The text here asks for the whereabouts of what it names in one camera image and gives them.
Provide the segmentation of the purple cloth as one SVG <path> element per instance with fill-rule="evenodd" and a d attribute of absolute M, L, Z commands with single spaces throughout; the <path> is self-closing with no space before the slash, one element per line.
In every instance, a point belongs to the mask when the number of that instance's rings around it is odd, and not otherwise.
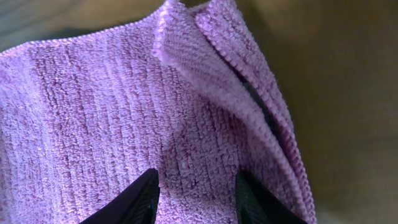
<path fill-rule="evenodd" d="M 157 223 L 236 223 L 242 168 L 316 222 L 287 105 L 234 1 L 166 1 L 1 54 L 2 223 L 79 223 L 151 167 Z"/>

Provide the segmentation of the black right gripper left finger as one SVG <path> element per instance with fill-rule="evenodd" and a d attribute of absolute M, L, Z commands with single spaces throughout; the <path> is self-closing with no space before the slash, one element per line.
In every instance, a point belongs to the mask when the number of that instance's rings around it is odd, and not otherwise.
<path fill-rule="evenodd" d="M 147 169 L 110 203 L 81 224 L 154 224 L 159 203 L 159 173 Z"/>

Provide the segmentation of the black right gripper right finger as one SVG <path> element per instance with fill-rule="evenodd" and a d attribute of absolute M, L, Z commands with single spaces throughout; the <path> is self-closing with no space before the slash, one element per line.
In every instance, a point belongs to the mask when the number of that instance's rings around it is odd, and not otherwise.
<path fill-rule="evenodd" d="M 236 175 L 235 197 L 239 224 L 307 224 L 246 170 Z"/>

